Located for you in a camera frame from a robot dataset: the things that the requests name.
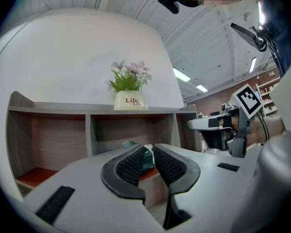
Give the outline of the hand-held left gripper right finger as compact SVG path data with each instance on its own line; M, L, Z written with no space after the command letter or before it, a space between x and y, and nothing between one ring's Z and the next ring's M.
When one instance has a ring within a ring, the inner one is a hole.
M261 147L244 158L206 154L167 144L153 147L169 189L166 230L231 230L253 177Z

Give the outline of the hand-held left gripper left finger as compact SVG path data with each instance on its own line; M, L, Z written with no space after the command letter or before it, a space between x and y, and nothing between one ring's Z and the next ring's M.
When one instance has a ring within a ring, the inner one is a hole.
M138 187L142 148L75 161L37 186L24 203L47 232L162 233Z

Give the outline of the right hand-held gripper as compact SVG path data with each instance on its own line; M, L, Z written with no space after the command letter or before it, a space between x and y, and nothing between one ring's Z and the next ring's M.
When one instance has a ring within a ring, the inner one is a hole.
M243 158L246 155L247 135L252 119L262 108L262 102L253 88L246 84L234 92L228 103L222 105L225 117L238 117L238 129L224 142L224 127L219 118L206 117L188 121L191 130L199 131L211 149L228 151L232 157Z

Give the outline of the person's right hand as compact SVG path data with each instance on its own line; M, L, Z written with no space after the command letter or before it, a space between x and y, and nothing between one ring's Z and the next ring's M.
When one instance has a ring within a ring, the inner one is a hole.
M239 116L221 116L218 119L219 129L227 131L230 135L236 136L239 129Z

